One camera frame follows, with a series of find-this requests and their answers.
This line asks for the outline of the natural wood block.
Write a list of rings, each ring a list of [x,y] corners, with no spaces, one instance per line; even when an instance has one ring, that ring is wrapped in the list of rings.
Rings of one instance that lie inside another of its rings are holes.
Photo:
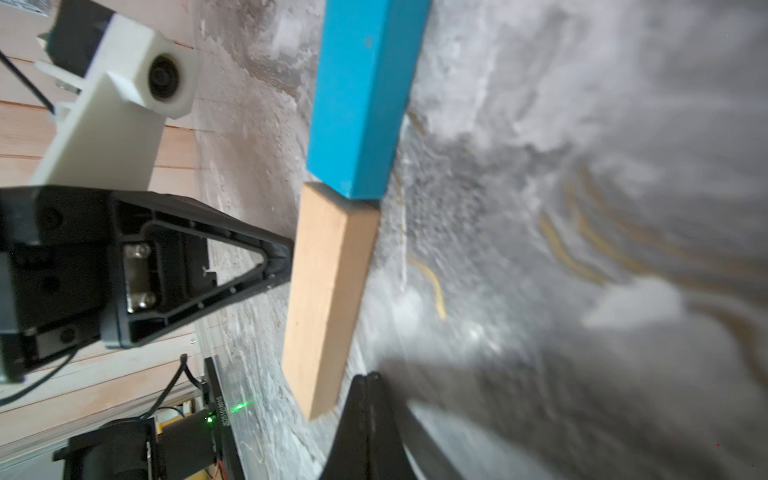
[[[281,367],[307,420],[337,403],[379,223],[369,203],[302,187]]]

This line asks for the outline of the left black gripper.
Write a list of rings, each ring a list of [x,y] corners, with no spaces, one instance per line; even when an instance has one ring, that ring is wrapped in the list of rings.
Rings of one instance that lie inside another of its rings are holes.
[[[208,245],[261,260],[222,282]],[[78,347],[137,348],[286,283],[291,239],[200,201],[71,186],[1,191],[1,380]]]

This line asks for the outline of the teal block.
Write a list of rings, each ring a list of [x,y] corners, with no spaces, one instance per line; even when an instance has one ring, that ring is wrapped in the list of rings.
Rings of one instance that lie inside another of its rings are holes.
[[[386,193],[430,6],[325,6],[307,169],[347,199]]]

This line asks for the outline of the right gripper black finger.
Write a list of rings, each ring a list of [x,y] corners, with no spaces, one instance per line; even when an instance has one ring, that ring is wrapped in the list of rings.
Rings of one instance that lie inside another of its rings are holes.
[[[388,388],[378,372],[352,379],[322,479],[414,479]]]

